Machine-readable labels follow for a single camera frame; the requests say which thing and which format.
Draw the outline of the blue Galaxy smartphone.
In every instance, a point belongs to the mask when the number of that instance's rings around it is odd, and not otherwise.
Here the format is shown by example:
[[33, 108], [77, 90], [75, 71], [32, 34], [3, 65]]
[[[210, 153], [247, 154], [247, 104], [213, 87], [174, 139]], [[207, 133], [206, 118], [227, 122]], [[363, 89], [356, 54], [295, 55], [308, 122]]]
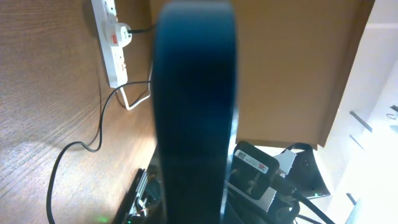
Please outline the blue Galaxy smartphone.
[[164, 223], [223, 221], [237, 79], [231, 3], [168, 2], [155, 29], [151, 81]]

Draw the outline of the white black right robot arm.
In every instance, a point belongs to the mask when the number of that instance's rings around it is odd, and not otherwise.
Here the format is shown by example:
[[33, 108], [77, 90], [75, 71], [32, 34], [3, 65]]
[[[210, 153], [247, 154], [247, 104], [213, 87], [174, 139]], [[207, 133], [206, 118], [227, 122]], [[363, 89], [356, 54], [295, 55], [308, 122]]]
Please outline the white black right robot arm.
[[293, 223], [305, 205], [318, 223], [330, 219], [313, 199], [330, 192], [314, 151], [297, 142], [270, 156], [241, 141], [233, 149], [204, 143], [160, 147], [160, 165], [141, 169], [116, 223]]

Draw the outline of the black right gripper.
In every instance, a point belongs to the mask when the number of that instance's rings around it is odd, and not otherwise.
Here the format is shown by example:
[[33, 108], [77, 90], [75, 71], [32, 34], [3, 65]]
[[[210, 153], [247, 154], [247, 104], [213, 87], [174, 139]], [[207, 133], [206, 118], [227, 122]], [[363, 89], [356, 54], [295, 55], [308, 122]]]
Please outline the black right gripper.
[[162, 200], [161, 183], [159, 151], [155, 149], [147, 168], [137, 171], [112, 223], [144, 223]]

